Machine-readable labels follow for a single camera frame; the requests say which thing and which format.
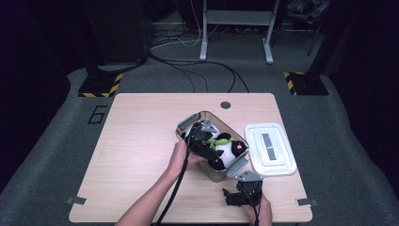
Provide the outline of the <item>black stand base striped edge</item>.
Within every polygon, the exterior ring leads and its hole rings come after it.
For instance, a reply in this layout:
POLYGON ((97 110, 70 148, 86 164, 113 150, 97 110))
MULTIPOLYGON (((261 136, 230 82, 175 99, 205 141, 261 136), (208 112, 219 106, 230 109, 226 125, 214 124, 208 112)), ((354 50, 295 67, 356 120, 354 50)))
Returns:
POLYGON ((283 75, 292 95, 328 95, 319 76, 311 77, 300 72, 284 72, 283 75))
POLYGON ((102 75, 100 78, 88 76, 78 90, 78 96, 87 98, 112 97, 116 93, 122 77, 122 74, 102 75))

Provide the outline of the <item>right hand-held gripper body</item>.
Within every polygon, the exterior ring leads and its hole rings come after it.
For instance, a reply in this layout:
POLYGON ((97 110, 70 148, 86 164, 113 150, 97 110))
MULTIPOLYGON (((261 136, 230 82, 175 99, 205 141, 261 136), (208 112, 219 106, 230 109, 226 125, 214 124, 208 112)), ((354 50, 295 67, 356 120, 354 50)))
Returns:
POLYGON ((246 170, 235 177, 239 191, 238 204, 257 206, 263 195, 263 177, 253 171, 246 170))

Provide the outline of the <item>white paper sheet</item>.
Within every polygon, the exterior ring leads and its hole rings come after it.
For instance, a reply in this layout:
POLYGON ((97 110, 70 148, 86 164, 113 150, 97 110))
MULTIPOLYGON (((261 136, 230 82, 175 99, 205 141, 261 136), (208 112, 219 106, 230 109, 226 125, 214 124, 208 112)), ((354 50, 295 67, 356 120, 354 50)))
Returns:
POLYGON ((253 168, 262 176, 291 175, 295 157, 283 128, 275 122, 251 123, 245 127, 253 168))

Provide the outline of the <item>dark equipment pile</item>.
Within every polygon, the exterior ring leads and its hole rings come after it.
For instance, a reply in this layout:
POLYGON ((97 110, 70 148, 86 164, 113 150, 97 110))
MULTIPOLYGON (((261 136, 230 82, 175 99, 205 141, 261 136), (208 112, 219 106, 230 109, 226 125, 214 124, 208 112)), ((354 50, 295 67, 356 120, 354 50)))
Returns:
POLYGON ((289 0, 287 14, 307 24, 314 24, 324 19, 329 0, 289 0))

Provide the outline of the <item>white metal desk frame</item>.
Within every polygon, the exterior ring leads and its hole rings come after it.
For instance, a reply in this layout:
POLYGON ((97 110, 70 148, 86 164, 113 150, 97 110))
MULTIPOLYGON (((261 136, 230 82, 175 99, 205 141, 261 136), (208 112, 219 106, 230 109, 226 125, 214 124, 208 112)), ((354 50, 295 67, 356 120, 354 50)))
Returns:
POLYGON ((271 52, 271 37, 274 30, 274 24, 278 14, 280 0, 272 0, 273 9, 270 11, 245 11, 245 10, 226 10, 226 9, 208 9, 208 0, 203 0, 202 10, 202 42, 199 53, 199 59, 207 58, 208 48, 208 25, 257 25, 266 26, 267 34, 262 39, 265 61, 271 65, 274 59, 271 52))

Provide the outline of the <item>person's right hand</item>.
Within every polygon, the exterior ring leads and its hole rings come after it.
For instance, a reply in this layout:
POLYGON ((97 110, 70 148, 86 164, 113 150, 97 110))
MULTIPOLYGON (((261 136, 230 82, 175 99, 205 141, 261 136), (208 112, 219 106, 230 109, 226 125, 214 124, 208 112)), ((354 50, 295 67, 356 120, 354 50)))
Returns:
POLYGON ((243 205, 242 208, 248 215, 249 222, 255 226, 256 219, 259 220, 258 226, 272 226, 272 209, 270 201, 262 195, 260 204, 256 207, 256 211, 250 205, 243 205))

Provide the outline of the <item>person's left hand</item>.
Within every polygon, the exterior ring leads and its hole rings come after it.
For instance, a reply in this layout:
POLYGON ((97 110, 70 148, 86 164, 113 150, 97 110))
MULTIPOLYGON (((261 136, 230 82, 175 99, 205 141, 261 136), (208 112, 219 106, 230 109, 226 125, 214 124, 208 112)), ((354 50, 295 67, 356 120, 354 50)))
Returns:
POLYGON ((183 140, 175 143, 173 153, 168 163, 168 173, 179 176, 183 166, 186 170, 191 169, 195 164, 204 161, 204 158, 194 153, 187 153, 187 145, 183 140))

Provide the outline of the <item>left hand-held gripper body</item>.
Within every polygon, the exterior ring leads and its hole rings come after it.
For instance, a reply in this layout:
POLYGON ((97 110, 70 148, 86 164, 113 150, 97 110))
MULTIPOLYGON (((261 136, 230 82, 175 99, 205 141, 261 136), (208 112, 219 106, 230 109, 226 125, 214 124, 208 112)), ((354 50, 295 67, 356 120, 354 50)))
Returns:
POLYGON ((187 144, 196 154, 213 154, 214 150, 207 145, 207 141, 215 133, 215 127, 208 120, 194 122, 187 133, 187 144))

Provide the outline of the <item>black and white panda plush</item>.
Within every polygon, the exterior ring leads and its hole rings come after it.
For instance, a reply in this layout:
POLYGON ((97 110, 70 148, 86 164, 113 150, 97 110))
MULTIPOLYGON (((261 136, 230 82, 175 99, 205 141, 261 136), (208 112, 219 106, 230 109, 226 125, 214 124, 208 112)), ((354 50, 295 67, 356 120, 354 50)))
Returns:
POLYGON ((215 129, 216 133, 207 141, 207 145, 212 149, 224 150, 224 153, 215 161, 206 160, 212 169, 226 170, 233 164, 234 160, 236 160, 242 153, 245 152, 247 149, 247 144, 242 140, 234 138, 231 133, 221 132, 216 126, 215 129))

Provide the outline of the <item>dark cabinet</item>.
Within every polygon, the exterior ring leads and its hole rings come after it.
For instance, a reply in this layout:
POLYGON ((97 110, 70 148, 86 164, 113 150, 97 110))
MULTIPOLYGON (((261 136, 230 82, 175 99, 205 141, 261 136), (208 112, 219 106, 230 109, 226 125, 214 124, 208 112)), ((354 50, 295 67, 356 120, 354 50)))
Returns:
POLYGON ((146 20, 139 0, 84 0, 83 4, 106 64, 147 59, 146 20))

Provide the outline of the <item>clear plastic storage box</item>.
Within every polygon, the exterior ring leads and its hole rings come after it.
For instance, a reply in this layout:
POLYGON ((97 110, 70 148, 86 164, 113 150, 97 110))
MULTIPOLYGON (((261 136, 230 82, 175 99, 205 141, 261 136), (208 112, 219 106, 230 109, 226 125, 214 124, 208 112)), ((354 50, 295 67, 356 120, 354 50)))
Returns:
MULTIPOLYGON (((177 137, 179 139, 184 140, 185 134, 187 133, 189 127, 194 122, 204 121, 204 120, 208 120, 211 124, 216 126, 221 132, 231 133, 234 138, 242 140, 247 144, 247 142, 238 133, 236 133, 233 129, 231 129, 228 124, 226 124, 224 121, 222 121, 216 115, 214 115, 213 113, 208 112, 208 111, 201 111, 199 113, 189 116, 184 121, 181 121, 177 125, 177 128, 176 128, 177 137)), ((248 162, 247 152, 248 152, 248 144, 247 144, 247 149, 245 150, 245 152, 242 153, 236 160, 234 160, 233 164, 230 167, 228 167, 227 169, 223 169, 223 170, 212 169, 208 165, 206 159, 205 159, 205 161, 202 161, 199 163, 199 169, 211 181, 213 181, 215 183, 219 183, 228 177, 235 176, 241 169, 243 169, 246 166, 246 164, 248 162)))

